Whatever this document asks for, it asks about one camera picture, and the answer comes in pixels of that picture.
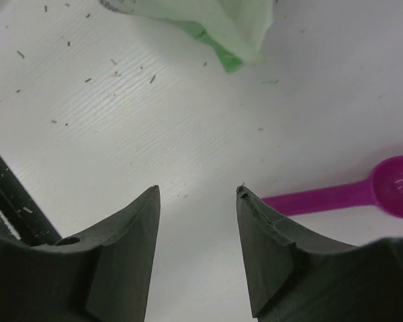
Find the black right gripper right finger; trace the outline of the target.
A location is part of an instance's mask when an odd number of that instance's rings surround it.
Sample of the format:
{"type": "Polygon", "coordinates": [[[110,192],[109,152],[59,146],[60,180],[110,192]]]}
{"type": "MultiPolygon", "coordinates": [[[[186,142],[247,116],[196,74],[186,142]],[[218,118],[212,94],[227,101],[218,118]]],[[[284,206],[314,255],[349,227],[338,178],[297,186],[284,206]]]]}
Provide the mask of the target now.
{"type": "Polygon", "coordinates": [[[403,237],[352,246],[236,191],[251,312],[258,321],[403,321],[403,237]]]}

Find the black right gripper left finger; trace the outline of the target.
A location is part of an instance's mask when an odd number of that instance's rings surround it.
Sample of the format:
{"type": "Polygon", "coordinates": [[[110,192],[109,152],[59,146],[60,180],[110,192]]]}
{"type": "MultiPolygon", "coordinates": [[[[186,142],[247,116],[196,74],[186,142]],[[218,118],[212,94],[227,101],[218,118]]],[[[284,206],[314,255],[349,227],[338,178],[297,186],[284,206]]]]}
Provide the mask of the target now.
{"type": "Polygon", "coordinates": [[[143,321],[160,213],[152,186],[53,245],[0,236],[0,321],[143,321]]]}

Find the green cat litter bag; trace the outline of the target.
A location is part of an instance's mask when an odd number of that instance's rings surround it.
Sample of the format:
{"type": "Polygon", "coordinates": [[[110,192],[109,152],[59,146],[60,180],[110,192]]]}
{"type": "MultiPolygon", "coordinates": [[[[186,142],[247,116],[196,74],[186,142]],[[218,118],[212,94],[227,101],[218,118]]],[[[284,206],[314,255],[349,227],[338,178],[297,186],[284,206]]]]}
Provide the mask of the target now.
{"type": "Polygon", "coordinates": [[[101,1],[106,9],[166,21],[211,46],[223,69],[263,61],[261,47],[273,24],[273,1],[101,1]]]}

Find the magenta plastic litter scoop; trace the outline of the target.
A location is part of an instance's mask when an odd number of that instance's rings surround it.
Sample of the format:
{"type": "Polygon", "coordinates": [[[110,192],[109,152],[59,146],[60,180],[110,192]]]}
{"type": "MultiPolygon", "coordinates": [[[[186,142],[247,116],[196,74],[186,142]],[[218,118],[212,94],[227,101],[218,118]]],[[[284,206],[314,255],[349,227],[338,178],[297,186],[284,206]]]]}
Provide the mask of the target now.
{"type": "Polygon", "coordinates": [[[359,182],[265,197],[263,202],[287,216],[376,206],[392,216],[403,218],[403,156],[380,162],[366,179],[359,182]]]}

